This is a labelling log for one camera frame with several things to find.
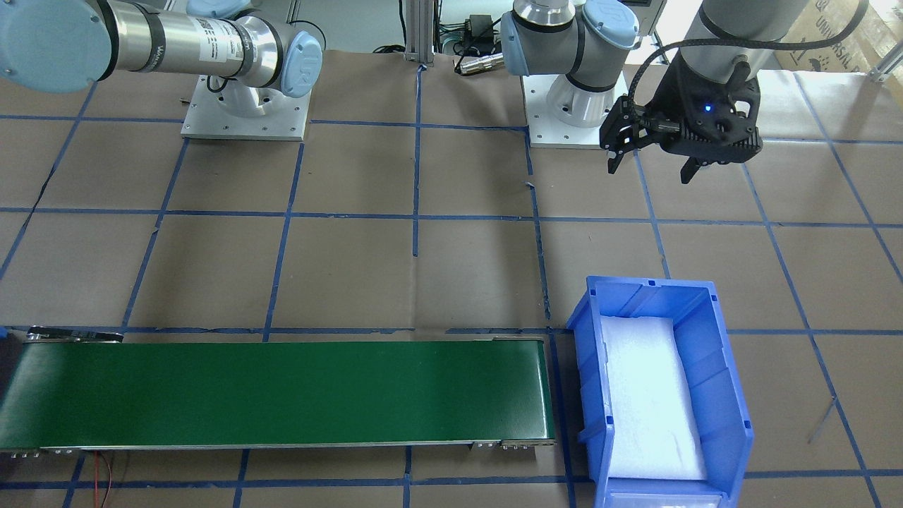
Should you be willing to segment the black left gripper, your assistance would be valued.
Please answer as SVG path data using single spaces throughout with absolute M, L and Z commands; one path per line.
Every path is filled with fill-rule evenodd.
M 729 65 L 726 83 L 693 70 L 677 56 L 654 97 L 641 106 L 622 95 L 600 127 L 607 173 L 615 174 L 634 149 L 660 145 L 687 157 L 680 170 L 685 186 L 710 164 L 745 163 L 762 149 L 758 134 L 759 86 L 745 56 Z

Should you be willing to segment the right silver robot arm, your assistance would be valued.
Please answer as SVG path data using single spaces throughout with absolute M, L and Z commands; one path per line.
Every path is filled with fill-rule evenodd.
M 114 71 L 205 78 L 238 118 L 294 110 L 320 76 L 319 39 L 250 1 L 190 1 L 183 12 L 136 1 L 4 1 L 2 77 L 71 93 Z

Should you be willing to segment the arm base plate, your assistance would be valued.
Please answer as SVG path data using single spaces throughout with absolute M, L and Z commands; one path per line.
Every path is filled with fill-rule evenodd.
M 232 80 L 222 84 L 200 76 L 181 128 L 184 138 L 205 140 L 303 141 L 310 97 L 287 97 L 274 89 L 253 89 Z
M 524 76 L 521 84 L 530 145 L 539 148 L 600 149 L 600 126 L 628 93 L 623 73 L 602 92 L 579 89 L 564 75 Z

